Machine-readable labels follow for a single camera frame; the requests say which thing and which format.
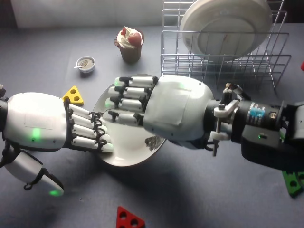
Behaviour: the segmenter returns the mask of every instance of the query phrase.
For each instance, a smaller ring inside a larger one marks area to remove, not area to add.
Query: red triangle
[[[144,228],[144,221],[122,207],[117,208],[116,228]]]

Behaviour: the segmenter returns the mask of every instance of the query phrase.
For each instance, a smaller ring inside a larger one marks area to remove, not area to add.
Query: yellow triangle
[[[76,86],[73,86],[63,97],[62,100],[70,98],[71,104],[82,106],[84,105],[84,101],[76,88]]]

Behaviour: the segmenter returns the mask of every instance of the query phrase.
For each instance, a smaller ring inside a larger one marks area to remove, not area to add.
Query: robotic hand
[[[249,161],[304,171],[304,103],[252,102],[236,84],[226,84],[222,99],[214,100],[205,84],[184,76],[121,77],[114,85],[107,121],[142,126],[177,145],[213,150],[213,156],[219,141],[231,140]]]
[[[30,151],[70,148],[90,152],[112,152],[113,145],[100,113],[72,105],[67,99],[40,93],[22,93],[4,99],[0,86],[0,131],[5,141],[0,168],[26,183],[60,196],[63,184]]]

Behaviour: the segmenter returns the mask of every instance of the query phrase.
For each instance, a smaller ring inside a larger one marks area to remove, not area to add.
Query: table
[[[120,28],[0,31],[0,83],[10,97],[21,92],[63,96],[77,86],[92,110],[119,76],[160,75],[161,27],[141,27],[141,60],[122,61],[114,38]],[[269,85],[252,93],[257,101],[303,100],[304,24],[286,24],[284,52],[293,56],[275,93]],[[73,69],[90,55],[95,71]],[[214,91],[219,97],[220,91]],[[114,228],[118,206],[145,220],[147,228],[299,228],[304,194],[289,197],[282,173],[245,160],[240,145],[221,142],[218,155],[166,142],[147,161],[130,168],[104,164],[88,152],[34,152],[65,186],[63,197],[24,191],[23,183],[0,170],[0,228]]]

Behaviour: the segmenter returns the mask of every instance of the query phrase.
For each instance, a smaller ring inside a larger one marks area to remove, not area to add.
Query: cupcake wrapper
[[[142,40],[143,40],[143,43],[144,43],[144,35],[143,35],[143,32],[141,31],[138,31],[141,33],[142,35]],[[140,47],[137,47],[137,48],[123,48],[119,45],[118,41],[117,41],[117,37],[116,39],[114,40],[114,44],[115,46],[117,46],[120,50],[120,53],[122,55],[122,58],[123,60],[126,62],[126,63],[136,63],[140,57],[141,57],[141,54],[142,54],[142,46],[143,46],[143,43]]]

